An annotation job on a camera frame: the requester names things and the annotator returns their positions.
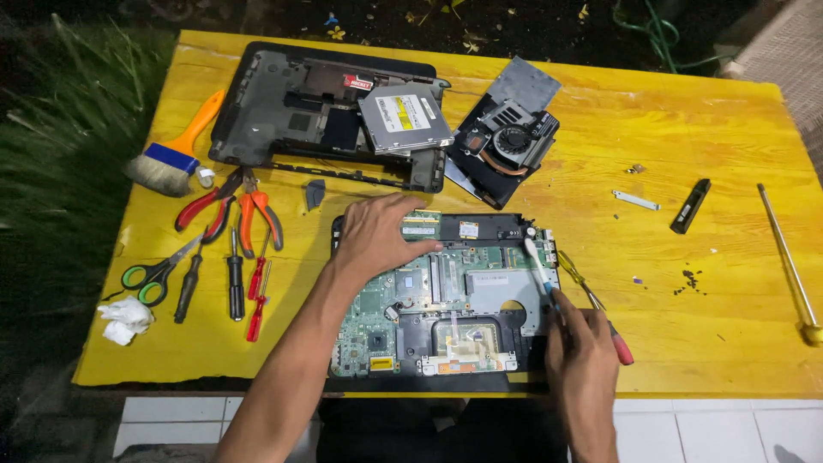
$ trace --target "blue tape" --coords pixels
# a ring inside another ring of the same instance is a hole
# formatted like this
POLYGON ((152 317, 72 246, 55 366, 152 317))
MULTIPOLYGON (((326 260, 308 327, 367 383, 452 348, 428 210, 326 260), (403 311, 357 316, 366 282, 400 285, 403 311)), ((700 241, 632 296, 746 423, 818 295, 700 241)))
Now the blue tape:
POLYGON ((157 143, 152 143, 143 154, 156 161, 176 167, 189 175, 193 174, 194 169, 200 165, 200 161, 197 159, 157 143))

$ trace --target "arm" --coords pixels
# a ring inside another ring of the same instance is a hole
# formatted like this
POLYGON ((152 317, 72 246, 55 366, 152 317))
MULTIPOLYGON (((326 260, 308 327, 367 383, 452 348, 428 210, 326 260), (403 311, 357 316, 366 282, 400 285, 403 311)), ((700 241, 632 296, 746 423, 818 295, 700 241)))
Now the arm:
POLYGON ((423 206, 395 193, 346 209, 337 252, 254 378, 214 461, 286 459, 320 399, 337 332, 357 293, 377 274, 443 249, 438 241, 406 243, 400 236, 403 216, 423 206))
POLYGON ((617 463, 612 410, 620 363, 603 311, 580 310, 553 290, 546 371, 574 461, 617 463))

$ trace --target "metal rod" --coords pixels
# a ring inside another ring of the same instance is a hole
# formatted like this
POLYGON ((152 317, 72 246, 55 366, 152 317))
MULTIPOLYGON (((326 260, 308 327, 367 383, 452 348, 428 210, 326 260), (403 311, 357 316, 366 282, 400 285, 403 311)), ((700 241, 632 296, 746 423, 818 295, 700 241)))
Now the metal rod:
POLYGON ((802 283, 800 283, 800 275, 797 274, 797 269, 794 267, 794 261, 792 260, 792 255, 788 253, 788 247, 786 246, 786 240, 783 238, 783 233, 780 231, 780 225, 777 224, 777 218, 774 216, 774 211, 771 208, 771 203, 769 202, 769 196, 766 194, 766 188, 763 184, 757 184, 757 189, 760 191, 760 197, 763 199, 763 204, 766 205, 766 212, 769 214, 769 220, 772 223, 772 227, 774 227, 774 234, 777 235, 778 243, 783 248, 783 252, 786 254, 786 259, 788 260, 788 266, 792 270, 792 276, 794 277, 795 283, 797 283, 797 287, 800 288, 800 295, 803 297, 803 305, 806 307, 806 312, 809 315, 809 321, 812 325, 817 325, 817 319, 815 318, 815 312, 811 310, 811 304, 809 303, 809 298, 806 296, 806 290, 803 289, 802 283))

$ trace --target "screwdriver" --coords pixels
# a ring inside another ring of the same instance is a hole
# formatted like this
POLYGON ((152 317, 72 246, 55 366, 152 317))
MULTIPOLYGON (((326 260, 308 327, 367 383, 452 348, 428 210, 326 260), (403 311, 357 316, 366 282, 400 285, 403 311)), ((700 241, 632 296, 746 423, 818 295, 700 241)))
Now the screwdriver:
POLYGON ((252 280, 249 282, 249 295, 246 297, 250 301, 257 299, 258 287, 260 286, 260 277, 263 276, 263 264, 266 263, 266 245, 268 244, 268 237, 272 235, 272 229, 269 227, 266 232, 266 239, 263 241, 263 248, 260 250, 260 256, 257 258, 257 267, 254 268, 252 280))
MULTIPOLYGON (((562 250, 557 251, 557 262, 560 263, 560 266, 565 269, 566 272, 569 272, 571 279, 574 280, 575 283, 579 284, 583 287, 583 290, 586 292, 589 301, 591 301, 592 306, 597 310, 606 310, 606 306, 600 302, 600 299, 597 299, 597 296, 594 295, 591 289, 588 288, 586 284, 586 278, 583 278, 577 268, 574 267, 574 262, 569 259, 569 256, 566 255, 565 252, 562 250)), ((615 346, 615 350, 617 351, 617 358, 620 359, 621 365, 631 365, 635 362, 635 358, 631 355, 631 351, 629 350, 629 346, 623 340, 623 337, 620 336, 620 333, 615 330, 614 325, 611 324, 611 320, 609 322, 609 330, 611 331, 611 342, 615 346)))
POLYGON ((246 310, 243 300, 243 258, 237 255, 237 229, 231 228, 231 256, 229 265, 229 317, 234 321, 243 320, 246 310))
POLYGON ((200 264, 203 262, 203 257, 200 252, 203 250, 203 242, 200 241, 200 247, 197 254, 192 256, 192 265, 188 268, 188 272, 183 276, 183 286, 180 289, 180 299, 177 301, 177 310, 174 311, 174 322, 183 323, 186 319, 186 312, 188 311, 188 304, 192 301, 194 288, 198 285, 198 271, 200 271, 200 264))
POLYGON ((272 270, 272 262, 268 261, 266 265, 266 278, 263 279, 263 286, 260 288, 260 294, 257 296, 257 306, 254 308, 252 314, 252 321, 249 323, 249 332, 246 334, 246 340, 250 343, 256 343, 258 334, 260 334, 260 324, 263 318, 263 306, 268 302, 266 297, 266 283, 268 282, 268 273, 272 270))

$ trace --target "tile floor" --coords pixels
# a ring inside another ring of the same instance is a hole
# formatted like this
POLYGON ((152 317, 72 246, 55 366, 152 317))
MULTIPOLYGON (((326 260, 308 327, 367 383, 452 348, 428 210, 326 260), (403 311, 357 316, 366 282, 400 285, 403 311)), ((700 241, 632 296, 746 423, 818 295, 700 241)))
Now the tile floor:
MULTIPOLYGON (((217 443, 240 397, 130 397, 114 444, 217 443)), ((618 400, 622 463, 823 463, 823 400, 618 400)), ((316 419, 289 457, 314 462, 316 419)))

